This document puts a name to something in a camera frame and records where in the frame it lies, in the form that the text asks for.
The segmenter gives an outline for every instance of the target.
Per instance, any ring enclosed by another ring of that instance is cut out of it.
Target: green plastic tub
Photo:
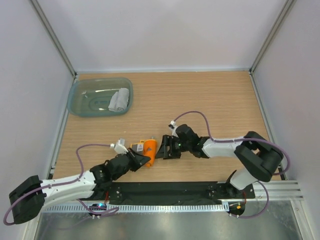
[[[129,89],[128,105],[123,111],[109,111],[111,97],[121,88]],[[134,99],[134,90],[129,79],[124,77],[97,78],[77,81],[72,85],[67,108],[80,117],[117,116],[128,112]]]

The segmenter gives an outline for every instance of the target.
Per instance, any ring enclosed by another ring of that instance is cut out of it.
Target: metal frame
[[[123,74],[123,73],[186,73],[186,72],[235,72],[244,71],[248,72],[249,67],[241,68],[160,68],[160,69],[132,69],[132,70],[105,70],[105,71],[78,71],[77,74]]]
[[[73,68],[66,52],[64,51],[59,39],[57,38],[53,28],[51,27],[51,25],[45,15],[45,13],[43,12],[38,0],[29,0],[29,2],[34,7],[35,12],[38,15],[40,21],[42,22],[44,28],[46,29],[48,35],[50,36],[52,43],[55,45],[55,47],[56,47],[57,51],[59,52],[59,54],[61,55],[64,63],[66,64],[69,71],[73,75],[73,77],[74,77],[74,80],[72,82],[72,84],[73,84],[77,80],[77,73],[76,73],[75,69]],[[255,95],[256,95],[260,110],[261,110],[262,118],[263,118],[264,124],[266,126],[268,136],[272,142],[275,141],[275,137],[273,135],[273,131],[272,131],[270,124],[268,122],[268,117],[267,117],[267,114],[266,114],[266,111],[265,111],[265,108],[263,105],[263,101],[262,101],[260,94],[259,94],[259,89],[256,85],[255,71],[256,71],[261,59],[264,57],[266,51],[268,50],[269,46],[272,44],[273,39],[276,37],[277,33],[279,32],[283,22],[285,21],[286,17],[288,16],[289,12],[291,11],[295,2],[296,2],[296,0],[286,0],[284,6],[282,7],[282,9],[281,9],[276,21],[275,21],[275,23],[272,26],[267,38],[265,39],[259,53],[257,54],[251,68],[249,70],[243,69],[243,70],[249,72],[252,86],[253,86],[253,89],[254,89],[254,92],[255,92]],[[163,71],[164,70],[159,69],[158,71],[154,71],[154,72],[163,72]],[[58,131],[56,143],[54,146],[54,151],[53,151],[52,158],[51,158],[51,168],[48,173],[48,175],[51,177],[52,177],[54,169],[55,169],[55,164],[56,164],[57,157],[59,154],[59,150],[60,150],[62,137],[64,134],[64,129],[66,126],[67,119],[68,119],[68,111],[67,111],[67,109],[65,109],[64,114],[63,114],[63,118],[61,120],[60,128]],[[306,207],[303,195],[300,191],[298,182],[292,181],[292,180],[271,181],[269,183],[265,183],[265,186],[269,192],[270,201],[287,201],[287,200],[291,201],[293,211],[295,213],[295,217],[297,219],[302,237],[304,239],[308,239],[308,240],[315,239],[315,236],[314,236],[314,234],[312,232],[312,228],[311,228],[312,224],[310,223],[309,218],[308,218],[308,209]],[[266,200],[266,193],[265,193],[264,189],[261,187],[261,185],[254,184],[253,188],[255,190],[257,197],[255,199],[248,199],[248,201],[265,201]],[[69,204],[69,205],[71,204],[72,206],[79,206],[78,203],[66,203],[66,205],[67,204]],[[36,229],[38,226],[39,217],[40,216],[38,216],[37,218],[28,222],[26,229],[25,229],[23,239],[33,239],[34,238],[35,233],[36,233]]]
[[[267,51],[268,47],[272,43],[273,39],[277,35],[279,29],[281,28],[282,24],[284,23],[286,17],[290,13],[292,7],[294,6],[296,0],[286,0],[285,4],[283,5],[283,8],[281,9],[278,17],[276,18],[268,36],[266,37],[264,43],[262,44],[262,47],[256,56],[255,60],[253,61],[252,67],[250,68],[249,72],[254,73],[257,69],[258,64],[260,63],[261,59],[265,55],[265,52]]]
[[[78,75],[76,75],[75,78],[73,79],[73,81],[71,83],[71,86],[76,81],[78,81]],[[61,120],[60,125],[59,125],[58,135],[57,135],[57,138],[55,140],[55,144],[54,144],[54,148],[53,148],[53,153],[52,153],[51,163],[50,163],[50,169],[48,170],[48,173],[46,175],[47,179],[52,179],[53,176],[54,176],[54,172],[55,172],[56,164],[57,164],[57,160],[58,160],[58,155],[59,155],[59,151],[60,151],[60,146],[61,146],[61,143],[62,143],[62,138],[64,136],[66,125],[67,125],[68,116],[69,116],[69,112],[68,112],[68,109],[67,109],[67,104],[65,104],[64,113],[63,113],[62,120]]]
[[[72,76],[75,78],[77,73],[74,69],[74,67],[72,66],[64,48],[62,47],[57,35],[55,34],[55,31],[53,30],[53,28],[51,27],[44,11],[42,10],[38,0],[29,0],[29,2],[31,3],[31,5],[34,8],[35,13],[37,14],[37,16],[39,17],[40,21],[43,24],[44,29],[47,31],[47,33],[49,34],[49,37],[52,40],[53,45],[56,47],[57,51],[59,52],[59,54],[61,55],[65,65],[67,66],[67,68],[69,69],[70,73],[72,74]]]

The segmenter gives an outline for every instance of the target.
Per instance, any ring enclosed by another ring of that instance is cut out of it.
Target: orange object
[[[152,167],[155,163],[157,153],[157,141],[154,139],[145,140],[143,143],[143,155],[151,158],[145,165],[147,167]]]

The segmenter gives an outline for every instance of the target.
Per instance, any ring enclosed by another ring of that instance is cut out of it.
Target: metal plate
[[[256,214],[264,204],[247,202],[245,215]],[[35,239],[302,240],[290,201],[272,201],[263,215],[253,219],[236,219],[225,212],[120,213],[71,227],[87,217],[87,213],[42,213]]]

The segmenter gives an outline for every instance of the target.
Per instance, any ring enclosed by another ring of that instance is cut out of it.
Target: white connector
[[[127,148],[125,147],[125,140],[120,138],[114,147],[114,150],[117,154],[126,154],[128,152]]]
[[[172,136],[178,137],[178,135],[176,134],[177,123],[175,121],[170,122],[169,129],[172,131]]]

